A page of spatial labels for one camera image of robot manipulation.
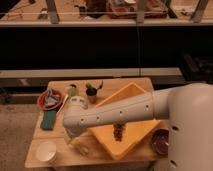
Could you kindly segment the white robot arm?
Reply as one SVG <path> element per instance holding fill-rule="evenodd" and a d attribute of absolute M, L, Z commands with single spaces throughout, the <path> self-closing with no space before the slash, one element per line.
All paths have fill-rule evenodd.
<path fill-rule="evenodd" d="M 192 83 L 86 109 L 73 97 L 63 126 L 75 138 L 86 129 L 147 120 L 169 121 L 168 171 L 213 171 L 213 85 Z"/>

